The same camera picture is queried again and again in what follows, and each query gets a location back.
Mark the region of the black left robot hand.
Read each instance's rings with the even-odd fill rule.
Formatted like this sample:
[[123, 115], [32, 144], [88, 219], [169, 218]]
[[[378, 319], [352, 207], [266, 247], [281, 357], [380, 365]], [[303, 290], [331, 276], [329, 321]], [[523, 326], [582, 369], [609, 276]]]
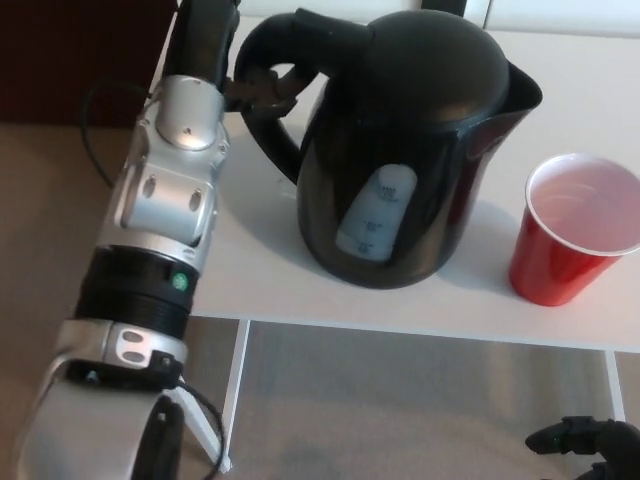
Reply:
[[237, 1], [183, 1], [162, 75], [203, 80], [223, 94], [228, 112], [281, 118], [318, 75], [302, 59], [292, 13], [259, 23], [243, 41], [231, 77], [229, 52], [240, 23]]

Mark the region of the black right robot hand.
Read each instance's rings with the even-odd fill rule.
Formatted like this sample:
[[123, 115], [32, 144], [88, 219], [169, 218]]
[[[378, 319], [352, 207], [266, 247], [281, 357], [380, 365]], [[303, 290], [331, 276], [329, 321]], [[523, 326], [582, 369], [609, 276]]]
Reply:
[[603, 460], [578, 479], [639, 478], [639, 429], [625, 421], [567, 416], [530, 434], [525, 445], [538, 455], [599, 454]]

